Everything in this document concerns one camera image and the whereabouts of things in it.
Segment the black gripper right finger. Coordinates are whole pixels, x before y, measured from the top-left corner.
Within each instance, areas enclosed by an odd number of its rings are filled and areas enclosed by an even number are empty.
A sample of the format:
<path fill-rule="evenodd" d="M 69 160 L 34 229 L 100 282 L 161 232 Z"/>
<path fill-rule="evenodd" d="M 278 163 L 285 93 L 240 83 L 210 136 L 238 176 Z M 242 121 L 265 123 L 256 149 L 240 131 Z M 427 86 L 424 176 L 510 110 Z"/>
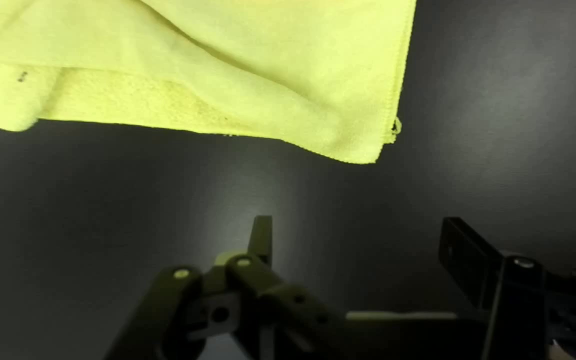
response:
<path fill-rule="evenodd" d="M 537 261 L 502 254 L 461 218 L 444 218 L 438 259 L 485 316 L 481 360 L 576 360 L 576 270 L 560 277 Z"/>

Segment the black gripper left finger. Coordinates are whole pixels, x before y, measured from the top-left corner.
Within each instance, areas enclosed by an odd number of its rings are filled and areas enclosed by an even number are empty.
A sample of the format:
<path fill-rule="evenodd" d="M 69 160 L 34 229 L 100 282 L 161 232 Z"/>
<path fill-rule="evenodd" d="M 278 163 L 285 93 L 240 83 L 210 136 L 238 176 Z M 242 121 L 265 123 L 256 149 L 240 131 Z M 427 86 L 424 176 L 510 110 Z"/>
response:
<path fill-rule="evenodd" d="M 104 360 L 199 360 L 228 334 L 246 360 L 348 360 L 343 319 L 272 268 L 272 218 L 256 217 L 247 251 L 207 273 L 163 268 Z"/>

